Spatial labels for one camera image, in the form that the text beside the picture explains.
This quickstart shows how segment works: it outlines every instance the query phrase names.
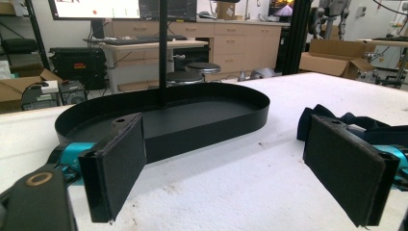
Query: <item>black oval tray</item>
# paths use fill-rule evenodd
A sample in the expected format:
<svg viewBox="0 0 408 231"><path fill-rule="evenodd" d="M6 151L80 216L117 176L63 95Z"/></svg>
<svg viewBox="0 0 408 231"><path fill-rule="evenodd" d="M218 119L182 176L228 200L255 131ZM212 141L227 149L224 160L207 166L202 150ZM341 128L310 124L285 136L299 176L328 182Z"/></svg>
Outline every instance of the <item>black oval tray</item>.
<svg viewBox="0 0 408 231"><path fill-rule="evenodd" d="M121 116L142 113L147 163L256 131L269 98L230 84L204 83L108 95L77 104L55 122L60 142L100 141Z"/></svg>

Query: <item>black metal pole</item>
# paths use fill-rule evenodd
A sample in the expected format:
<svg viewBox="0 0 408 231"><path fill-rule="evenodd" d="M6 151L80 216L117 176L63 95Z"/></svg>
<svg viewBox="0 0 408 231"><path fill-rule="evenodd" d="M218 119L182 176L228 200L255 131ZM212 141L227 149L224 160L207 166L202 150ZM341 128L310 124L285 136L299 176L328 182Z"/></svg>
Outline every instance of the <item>black metal pole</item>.
<svg viewBox="0 0 408 231"><path fill-rule="evenodd" d="M159 1L159 100L160 105L166 105L166 66L167 66L167 0Z"/></svg>
<svg viewBox="0 0 408 231"><path fill-rule="evenodd" d="M300 56L307 37L307 21L313 0L295 0L293 16L289 29L288 50L282 75L296 74L299 71Z"/></svg>
<svg viewBox="0 0 408 231"><path fill-rule="evenodd" d="M36 18L36 13L34 11L33 3L31 0L25 0L25 2L27 5L28 15L30 16L31 26L33 27L34 36L36 37L38 52L39 52L39 55L41 56L42 65L44 66L44 68L51 70L50 64L48 62L48 58L45 52L44 43L42 42L41 32L39 31L39 26L38 26L38 22Z"/></svg>

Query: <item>computer screen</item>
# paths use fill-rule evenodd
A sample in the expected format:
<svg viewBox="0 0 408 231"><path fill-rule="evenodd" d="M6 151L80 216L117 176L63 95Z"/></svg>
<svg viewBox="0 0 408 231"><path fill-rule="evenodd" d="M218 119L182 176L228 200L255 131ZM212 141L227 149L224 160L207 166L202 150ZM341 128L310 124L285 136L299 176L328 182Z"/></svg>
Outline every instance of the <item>computer screen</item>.
<svg viewBox="0 0 408 231"><path fill-rule="evenodd" d="M139 0L142 20L159 20L159 0ZM197 0L167 0L167 21L195 22Z"/></svg>
<svg viewBox="0 0 408 231"><path fill-rule="evenodd" d="M140 18L139 0L48 0L54 20Z"/></svg>
<svg viewBox="0 0 408 231"><path fill-rule="evenodd" d="M268 16L292 16L293 0L270 0Z"/></svg>
<svg viewBox="0 0 408 231"><path fill-rule="evenodd" d="M54 20L159 20L159 0L48 0ZM196 0L167 0L168 21L196 21Z"/></svg>

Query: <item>teal clamp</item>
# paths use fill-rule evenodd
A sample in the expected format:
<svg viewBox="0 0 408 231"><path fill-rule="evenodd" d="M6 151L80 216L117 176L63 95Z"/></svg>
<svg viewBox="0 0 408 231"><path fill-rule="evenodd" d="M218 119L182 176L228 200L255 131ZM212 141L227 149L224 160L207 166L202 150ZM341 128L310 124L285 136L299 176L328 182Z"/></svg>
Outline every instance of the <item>teal clamp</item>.
<svg viewBox="0 0 408 231"><path fill-rule="evenodd" d="M408 168L408 160L407 157L405 156L405 153L403 153L401 150L398 148L392 146L392 145L374 145L375 148L377 148L380 151L388 152L396 157L398 157L399 161L399 166L398 170L401 169L406 169Z"/></svg>
<svg viewBox="0 0 408 231"><path fill-rule="evenodd" d="M74 175L81 175L81 167L78 161L78 155L88 149L91 149L95 142L73 142L69 144L63 151L63 155L59 161L59 167L63 171L65 178L76 178ZM84 185L82 177L79 180L74 180L73 185Z"/></svg>

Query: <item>white table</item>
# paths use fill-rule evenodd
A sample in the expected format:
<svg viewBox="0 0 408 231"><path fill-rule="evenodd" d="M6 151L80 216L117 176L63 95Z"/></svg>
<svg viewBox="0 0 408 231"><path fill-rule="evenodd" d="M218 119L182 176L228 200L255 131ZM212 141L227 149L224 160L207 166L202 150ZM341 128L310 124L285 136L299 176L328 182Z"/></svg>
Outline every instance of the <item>white table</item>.
<svg viewBox="0 0 408 231"><path fill-rule="evenodd" d="M80 230L366 230L356 228L303 163L297 122L317 104L408 124L408 92L305 73L237 84L270 98L262 129L144 168L113 225L91 223L83 187L69 187ZM66 107L0 115L0 192L42 166ZM391 190L380 226L397 230L408 192Z"/></svg>
<svg viewBox="0 0 408 231"><path fill-rule="evenodd" d="M207 45L207 41L199 41L199 40L174 40L169 41L167 43L167 59L173 60L173 49L180 49L180 48L192 48L192 47L201 47ZM102 49L105 52L106 57L106 66L108 68L108 78L109 83L111 86L111 92L113 94L118 93L117 85L118 85L118 78L123 77L120 72L120 67L115 64L115 53L116 52L138 52L138 51L148 51L148 50L158 50L159 49L159 42L152 42L152 43L145 43L145 44L132 44L132 45L109 45L109 44L101 44ZM174 63L167 62L167 72L174 71ZM132 72L131 73L134 82L138 81L138 73Z"/></svg>

